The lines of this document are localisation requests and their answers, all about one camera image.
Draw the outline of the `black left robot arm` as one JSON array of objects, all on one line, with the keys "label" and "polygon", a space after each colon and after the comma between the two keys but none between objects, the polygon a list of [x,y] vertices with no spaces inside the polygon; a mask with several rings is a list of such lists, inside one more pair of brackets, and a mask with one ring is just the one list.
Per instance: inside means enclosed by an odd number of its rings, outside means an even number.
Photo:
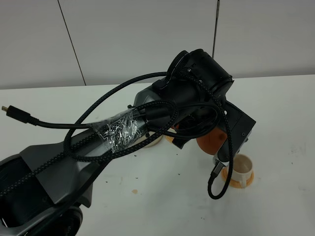
[{"label": "black left robot arm", "polygon": [[[148,78],[156,82],[111,118],[85,124],[103,101]],[[113,160],[133,153],[161,135],[178,147],[219,128],[227,136],[232,162],[233,138],[226,92],[233,80],[205,51],[182,51],[167,72],[130,79],[107,92],[74,124],[43,122],[14,106],[6,115],[34,126],[66,129],[61,143],[30,146],[0,163],[0,233],[3,236],[74,236],[83,220],[81,206],[92,203],[93,182]]]}]

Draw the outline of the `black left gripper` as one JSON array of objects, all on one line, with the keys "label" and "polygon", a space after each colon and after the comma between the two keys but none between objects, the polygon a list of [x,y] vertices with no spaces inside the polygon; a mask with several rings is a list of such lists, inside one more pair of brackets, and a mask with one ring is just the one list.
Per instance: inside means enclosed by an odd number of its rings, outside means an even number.
[{"label": "black left gripper", "polygon": [[183,138],[174,138],[172,143],[182,149],[191,139],[202,137],[212,131],[220,119],[221,111],[217,106],[201,107],[172,127],[176,134],[183,136]]}]

